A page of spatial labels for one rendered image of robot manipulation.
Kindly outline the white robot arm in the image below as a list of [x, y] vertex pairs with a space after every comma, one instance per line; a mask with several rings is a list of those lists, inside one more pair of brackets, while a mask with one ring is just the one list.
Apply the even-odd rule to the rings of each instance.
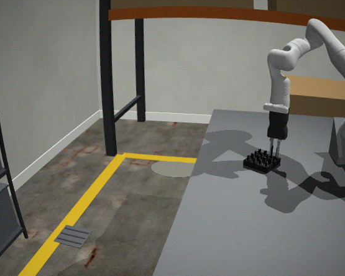
[[283, 50], [272, 49], [267, 56], [271, 92], [278, 95], [290, 94], [290, 80], [280, 70], [291, 71], [298, 59], [307, 52], [325, 44], [334, 67], [345, 78], [345, 46], [334, 36], [329, 28], [318, 19], [308, 21], [305, 38], [294, 39]]

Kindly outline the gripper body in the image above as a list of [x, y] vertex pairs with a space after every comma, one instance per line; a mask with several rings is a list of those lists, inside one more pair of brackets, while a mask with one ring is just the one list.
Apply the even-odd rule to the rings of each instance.
[[[264, 104], [264, 110], [269, 111], [270, 125], [267, 137], [282, 139], [287, 138], [287, 121], [290, 109], [290, 94], [278, 95], [271, 92], [270, 103]], [[279, 122], [279, 123], [278, 123]]]

